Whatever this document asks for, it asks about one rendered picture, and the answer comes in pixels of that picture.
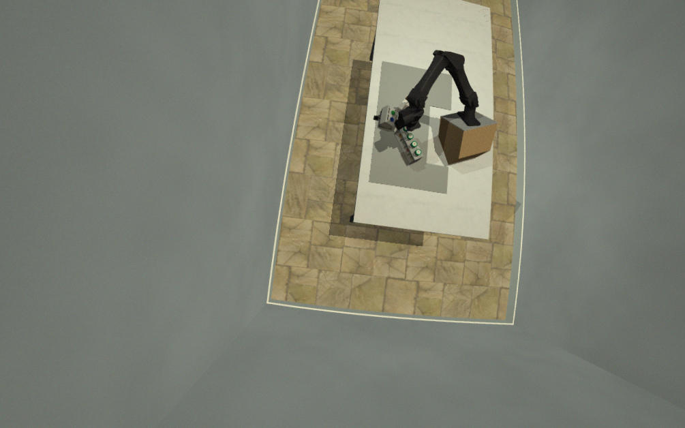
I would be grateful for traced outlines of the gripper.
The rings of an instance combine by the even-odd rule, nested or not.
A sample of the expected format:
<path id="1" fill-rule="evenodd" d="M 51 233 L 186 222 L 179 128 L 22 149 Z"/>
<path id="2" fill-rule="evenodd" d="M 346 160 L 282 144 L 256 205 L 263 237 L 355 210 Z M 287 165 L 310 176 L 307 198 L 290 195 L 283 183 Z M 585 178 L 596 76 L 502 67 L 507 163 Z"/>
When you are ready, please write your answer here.
<path id="1" fill-rule="evenodd" d="M 407 132 L 409 132 L 409 131 L 412 132 L 412 131 L 414 131 L 415 129 L 419 129 L 419 128 L 421 127 L 421 124 L 420 124 L 419 121 L 417 120 L 417 123 L 416 123 L 415 126 L 411 127 L 410 129 L 409 129 L 408 126 L 406 126 L 406 127 L 407 127 Z"/>

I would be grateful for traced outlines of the grey sloping control panel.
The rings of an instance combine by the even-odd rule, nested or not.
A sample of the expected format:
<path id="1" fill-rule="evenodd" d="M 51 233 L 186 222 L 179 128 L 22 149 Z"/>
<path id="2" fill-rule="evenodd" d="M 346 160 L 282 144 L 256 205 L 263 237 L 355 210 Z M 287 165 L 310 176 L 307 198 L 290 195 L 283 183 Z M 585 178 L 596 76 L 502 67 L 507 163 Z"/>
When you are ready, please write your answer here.
<path id="1" fill-rule="evenodd" d="M 392 130 L 391 127 L 394 127 L 395 115 L 396 110 L 392 106 L 387 105 L 382 108 L 380 116 L 374 116 L 374 120 L 380 119 L 380 126 L 378 125 L 378 127 Z"/>

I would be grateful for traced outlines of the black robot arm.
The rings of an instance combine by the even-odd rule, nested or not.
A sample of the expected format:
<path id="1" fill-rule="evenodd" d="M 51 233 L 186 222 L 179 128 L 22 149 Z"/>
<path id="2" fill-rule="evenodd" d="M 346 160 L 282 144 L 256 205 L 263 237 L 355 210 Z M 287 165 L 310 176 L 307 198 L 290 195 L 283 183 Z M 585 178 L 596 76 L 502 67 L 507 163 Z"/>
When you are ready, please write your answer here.
<path id="1" fill-rule="evenodd" d="M 407 125 L 410 129 L 415 126 L 417 120 L 425 114 L 425 109 L 423 108 L 425 107 L 427 95 L 444 68 L 453 77 L 459 91 L 459 99 L 461 103 L 465 105 L 464 111 L 457 112 L 458 116 L 460 116 L 468 126 L 481 125 L 480 121 L 474 116 L 476 108 L 479 106 L 478 96 L 470 86 L 464 71 L 463 65 L 465 63 L 465 58 L 463 55 L 441 50 L 435 50 L 433 55 L 433 61 L 430 63 L 425 75 L 423 75 L 421 80 L 417 82 L 416 86 L 412 88 L 412 91 L 408 94 L 407 101 L 409 106 L 406 107 L 406 109 L 399 111 L 399 116 L 397 117 L 397 120 L 399 121 L 396 120 L 394 122 L 396 129 L 403 129 L 403 127 Z"/>

